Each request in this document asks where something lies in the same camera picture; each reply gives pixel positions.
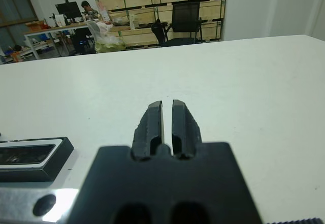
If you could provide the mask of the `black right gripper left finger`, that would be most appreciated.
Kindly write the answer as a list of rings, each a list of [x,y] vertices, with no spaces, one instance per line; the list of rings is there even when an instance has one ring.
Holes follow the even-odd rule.
[[[156,101],[149,104],[134,131],[132,158],[136,161],[149,160],[163,143],[163,103]]]

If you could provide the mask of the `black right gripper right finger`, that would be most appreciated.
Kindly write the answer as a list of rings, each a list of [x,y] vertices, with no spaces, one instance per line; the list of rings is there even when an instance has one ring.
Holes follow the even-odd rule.
[[[173,100],[172,104],[172,146],[174,157],[191,159],[202,143],[200,128],[185,102]]]

